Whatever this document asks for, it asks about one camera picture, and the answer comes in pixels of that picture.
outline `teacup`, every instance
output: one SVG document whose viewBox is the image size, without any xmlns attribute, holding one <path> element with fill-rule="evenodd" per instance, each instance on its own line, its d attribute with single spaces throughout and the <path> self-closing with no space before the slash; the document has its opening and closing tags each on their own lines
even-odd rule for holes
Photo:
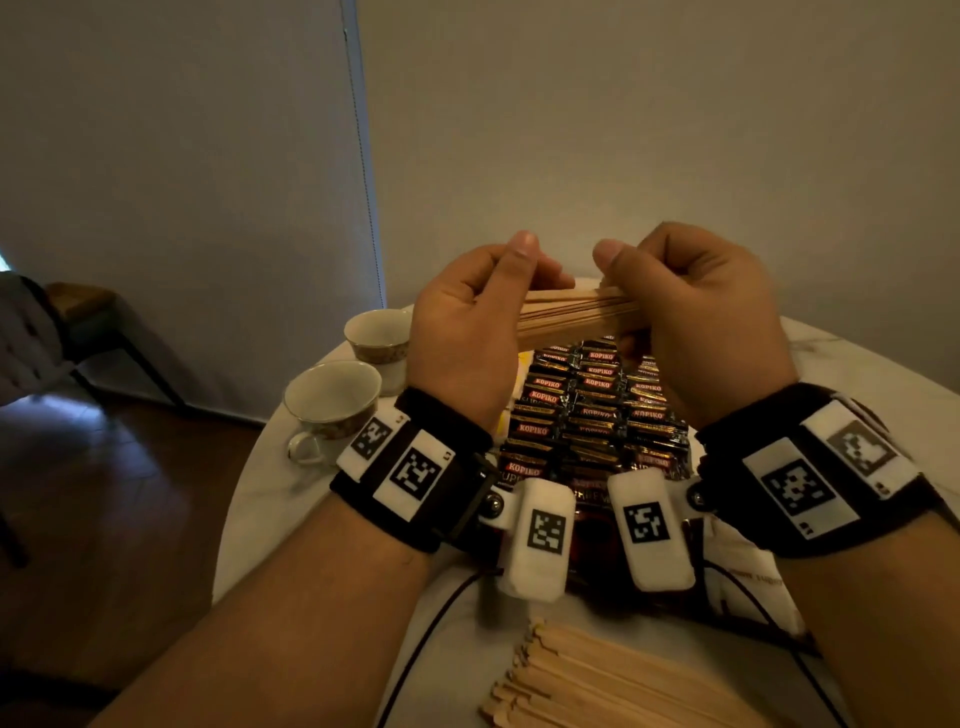
<svg viewBox="0 0 960 728">
<path fill-rule="evenodd" d="M 353 355 L 380 373 L 384 397 L 398 395 L 406 384 L 412 320 L 410 311 L 380 308 L 354 316 L 344 327 Z"/>
<path fill-rule="evenodd" d="M 328 361 L 297 375 L 283 404 L 302 431 L 287 443 L 298 465 L 332 465 L 376 412 L 380 374 L 362 361 Z"/>
</svg>

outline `bundle of wooden sticks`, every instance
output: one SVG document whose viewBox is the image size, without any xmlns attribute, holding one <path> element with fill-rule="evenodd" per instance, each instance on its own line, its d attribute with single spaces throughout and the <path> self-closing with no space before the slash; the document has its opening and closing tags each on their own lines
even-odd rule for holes
<svg viewBox="0 0 960 728">
<path fill-rule="evenodd" d="M 639 305 L 619 288 L 530 291 L 520 310 L 521 352 L 647 328 Z"/>
<path fill-rule="evenodd" d="M 761 703 L 756 698 L 754 703 Z M 501 728 L 772 728 L 795 725 L 688 667 L 554 622 L 531 625 L 480 712 Z"/>
</svg>

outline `gray wall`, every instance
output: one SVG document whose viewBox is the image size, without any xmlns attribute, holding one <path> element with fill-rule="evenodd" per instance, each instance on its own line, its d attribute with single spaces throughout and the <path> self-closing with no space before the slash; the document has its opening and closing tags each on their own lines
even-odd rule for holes
<svg viewBox="0 0 960 728">
<path fill-rule="evenodd" d="M 0 105 L 3 256 L 117 291 L 188 401 L 267 417 L 380 305 L 337 0 L 10 3 Z"/>
<path fill-rule="evenodd" d="M 391 303 L 519 228 L 574 273 L 660 220 L 960 390 L 955 0 L 359 0 Z"/>
</svg>

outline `baseboard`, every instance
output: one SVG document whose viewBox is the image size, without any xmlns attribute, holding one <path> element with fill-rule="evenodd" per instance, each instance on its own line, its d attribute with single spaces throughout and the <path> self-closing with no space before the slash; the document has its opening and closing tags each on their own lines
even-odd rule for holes
<svg viewBox="0 0 960 728">
<path fill-rule="evenodd" d="M 148 401 L 151 404 L 162 404 L 166 407 L 174 406 L 165 397 L 153 396 L 145 392 L 139 392 L 137 390 L 127 389 L 125 387 L 104 386 L 102 384 L 94 384 L 94 386 L 103 392 L 107 392 L 108 394 L 129 397 L 132 400 Z M 205 415 L 213 415 L 214 417 L 219 417 L 224 420 L 230 420 L 231 422 L 238 423 L 239 425 L 255 425 L 257 427 L 263 427 L 263 425 L 267 423 L 267 420 L 249 417 L 247 415 L 238 415 L 235 412 L 227 412 L 226 410 L 217 409 L 216 407 L 204 407 L 197 404 L 188 403 L 187 409 L 191 412 L 199 412 Z"/>
</svg>

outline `black cable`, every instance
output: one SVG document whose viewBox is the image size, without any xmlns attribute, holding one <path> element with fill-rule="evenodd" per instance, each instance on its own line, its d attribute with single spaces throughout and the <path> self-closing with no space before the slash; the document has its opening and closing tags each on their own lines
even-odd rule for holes
<svg viewBox="0 0 960 728">
<path fill-rule="evenodd" d="M 447 613 L 450 607 L 453 606 L 453 602 L 457 600 L 457 597 L 465 592 L 470 584 L 479 581 L 482 577 L 488 575 L 496 576 L 501 573 L 503 573 L 503 569 L 498 569 L 495 571 L 478 571 L 475 574 L 471 574 L 469 579 L 457 587 L 457 590 L 450 595 L 450 598 L 444 603 L 444 606 L 440 608 L 437 616 L 435 616 L 433 621 L 430 622 L 430 626 L 426 628 L 426 631 L 423 633 L 423 636 L 420 638 L 417 646 L 414 647 L 414 651 L 411 653 L 410 659 L 407 660 L 407 664 L 403 666 L 403 671 L 396 679 L 394 690 L 390 693 L 390 697 L 387 699 L 387 704 L 383 706 L 383 713 L 380 714 L 380 719 L 376 722 L 376 728 L 383 728 L 387 724 L 387 720 L 390 718 L 390 711 L 394 708 L 394 703 L 396 703 L 396 697 L 400 695 L 400 690 L 402 690 L 403 683 L 406 682 L 407 675 L 410 674 L 410 670 L 413 668 L 414 662 L 417 661 L 417 658 L 423 651 L 423 647 L 426 645 L 426 641 L 430 639 L 430 635 L 433 634 L 433 631 L 437 628 L 437 625 L 440 624 L 440 620 L 444 618 L 444 615 Z"/>
<path fill-rule="evenodd" d="M 774 622 L 773 618 L 770 616 L 770 613 L 763 608 L 763 605 L 760 604 L 759 600 L 753 595 L 753 593 L 751 593 L 749 589 L 743 586 L 743 584 L 740 583 L 740 580 L 736 578 L 733 574 L 731 574 L 729 571 L 727 571 L 723 567 L 714 564 L 712 561 L 707 561 L 706 559 L 704 559 L 704 568 L 713 569 L 717 573 L 720 573 L 726 576 L 728 579 L 730 579 L 731 582 L 733 582 L 733 585 L 737 589 L 739 589 L 741 592 L 743 592 L 744 596 L 750 599 L 751 602 L 753 602 L 754 606 L 763 615 L 763 618 L 767 620 L 767 624 L 769 624 L 774 629 L 786 635 L 788 640 L 793 639 L 792 637 L 790 637 L 790 635 L 786 633 L 785 630 L 780 629 L 780 626 L 777 625 L 776 622 Z M 790 653 L 790 656 L 793 658 L 793 661 L 797 663 L 797 667 L 800 668 L 800 672 L 804 674 L 804 677 L 813 687 L 813 690 L 817 692 L 817 695 L 820 696 L 820 699 L 824 702 L 824 705 L 827 706 L 827 710 L 830 711 L 830 714 L 833 716 L 833 719 L 837 721 L 837 725 L 841 726 L 841 728 L 849 728 L 849 726 L 847 725 L 847 721 L 844 720 L 843 716 L 840 715 L 840 712 L 836 709 L 836 706 L 833 705 L 833 701 L 829 699 L 827 694 L 824 692 L 824 689 L 820 686 L 820 683 L 817 682 L 817 678 L 813 676 L 813 673 L 810 671 L 810 668 L 806 666 L 806 663 L 804 662 L 804 658 L 800 656 L 800 652 L 798 652 L 794 647 L 791 647 L 791 646 L 787 646 L 786 650 Z"/>
</svg>

